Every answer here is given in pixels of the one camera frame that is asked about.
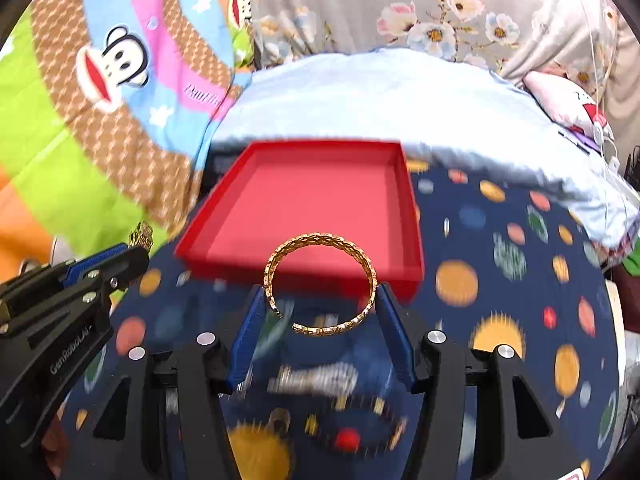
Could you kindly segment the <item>small gold ornate earring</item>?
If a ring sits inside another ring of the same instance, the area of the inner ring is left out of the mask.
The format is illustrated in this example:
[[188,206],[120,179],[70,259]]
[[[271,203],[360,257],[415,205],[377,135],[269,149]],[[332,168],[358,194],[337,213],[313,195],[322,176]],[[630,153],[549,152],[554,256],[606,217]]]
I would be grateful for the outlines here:
[[153,247],[153,229],[145,221],[140,221],[129,233],[129,246],[139,246],[150,252]]

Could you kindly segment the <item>gold braided bangle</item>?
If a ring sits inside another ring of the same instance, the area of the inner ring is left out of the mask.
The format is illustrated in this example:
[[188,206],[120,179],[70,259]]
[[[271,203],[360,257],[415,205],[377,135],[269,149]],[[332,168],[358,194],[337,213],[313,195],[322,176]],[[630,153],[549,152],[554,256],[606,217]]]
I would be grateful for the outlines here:
[[375,268],[366,253],[355,243],[346,240],[344,237],[331,233],[305,233],[294,236],[278,246],[267,260],[264,277],[262,278],[262,286],[264,286],[268,307],[270,307],[271,312],[277,318],[283,318],[283,313],[277,306],[277,299],[274,296],[273,290],[273,281],[278,266],[293,252],[297,252],[305,247],[314,246],[332,247],[348,255],[363,270],[366,280],[360,280],[360,278],[356,278],[356,276],[352,274],[341,276],[335,272],[320,273],[318,276],[303,272],[292,272],[285,277],[285,285],[292,289],[308,290],[308,292],[335,290],[347,297],[363,297],[363,283],[366,282],[369,289],[367,302],[359,313],[348,321],[326,327],[314,327],[293,323],[291,328],[295,333],[316,338],[347,333],[360,325],[373,310],[376,289],[378,288],[378,274],[376,274]]

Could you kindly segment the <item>navy planet print cloth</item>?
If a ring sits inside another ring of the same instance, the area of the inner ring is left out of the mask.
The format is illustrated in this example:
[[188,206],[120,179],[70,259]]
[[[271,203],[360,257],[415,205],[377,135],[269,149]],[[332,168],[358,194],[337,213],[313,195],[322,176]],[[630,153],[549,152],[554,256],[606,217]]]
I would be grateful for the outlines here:
[[[615,325],[617,310],[596,250],[561,205],[541,209],[534,193],[514,184],[495,203],[480,192],[481,180],[440,167],[412,176],[425,278],[411,305],[458,344],[483,350],[510,344],[559,413],[585,476],[597,478],[617,439],[624,333]],[[266,332],[267,349],[253,367],[250,388],[221,404],[235,427],[262,428],[275,408],[290,413],[285,445],[266,442],[273,478],[398,478],[407,441],[373,457],[337,455],[303,430],[308,415],[326,404],[325,396],[267,389],[281,366],[303,370],[345,362],[358,372],[356,393],[380,396],[396,416],[414,422],[420,403],[398,382],[375,317],[331,338],[287,333],[277,318],[268,318]]]

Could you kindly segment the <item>colourful monkey cartoon blanket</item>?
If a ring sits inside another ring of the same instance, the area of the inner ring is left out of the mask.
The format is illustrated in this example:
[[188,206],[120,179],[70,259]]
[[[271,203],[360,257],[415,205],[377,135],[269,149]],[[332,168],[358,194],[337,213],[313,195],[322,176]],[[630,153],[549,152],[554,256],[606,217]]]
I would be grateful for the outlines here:
[[1,275],[175,237],[250,81],[248,0],[1,0]]

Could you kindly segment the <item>red shallow tray box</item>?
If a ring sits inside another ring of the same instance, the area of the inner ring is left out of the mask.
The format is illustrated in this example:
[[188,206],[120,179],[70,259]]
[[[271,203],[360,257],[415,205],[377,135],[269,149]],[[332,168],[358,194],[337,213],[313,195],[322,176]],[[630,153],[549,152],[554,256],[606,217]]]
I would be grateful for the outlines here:
[[290,238],[331,233],[410,301],[424,279],[416,199],[397,142],[254,142],[209,193],[175,248],[197,278],[254,285]]

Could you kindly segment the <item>pink white plush toy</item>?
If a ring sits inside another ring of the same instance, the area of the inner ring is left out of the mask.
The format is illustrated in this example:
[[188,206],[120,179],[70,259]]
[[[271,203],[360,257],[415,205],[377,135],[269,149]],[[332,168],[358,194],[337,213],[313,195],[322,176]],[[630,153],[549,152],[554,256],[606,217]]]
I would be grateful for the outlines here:
[[603,155],[605,144],[614,140],[613,130],[604,111],[581,86],[541,72],[529,72],[523,84],[563,138],[585,153]]

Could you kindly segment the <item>light blue pillow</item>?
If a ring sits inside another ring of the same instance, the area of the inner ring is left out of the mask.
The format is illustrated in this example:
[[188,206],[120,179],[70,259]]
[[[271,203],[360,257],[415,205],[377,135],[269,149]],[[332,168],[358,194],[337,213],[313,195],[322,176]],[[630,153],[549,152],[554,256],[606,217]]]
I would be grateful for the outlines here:
[[213,135],[253,141],[394,141],[412,159],[484,171],[567,207],[608,249],[639,235],[639,197],[578,148],[535,99],[486,68],[409,49],[319,54],[254,73]]

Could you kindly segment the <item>grey floral bedsheet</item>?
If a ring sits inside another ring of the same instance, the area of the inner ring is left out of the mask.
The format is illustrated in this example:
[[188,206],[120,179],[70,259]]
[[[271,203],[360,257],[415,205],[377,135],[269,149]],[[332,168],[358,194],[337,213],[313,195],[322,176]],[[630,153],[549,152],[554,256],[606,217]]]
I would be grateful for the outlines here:
[[407,47],[521,84],[574,82],[611,124],[620,156],[639,142],[639,43],[614,0],[250,0],[256,61]]

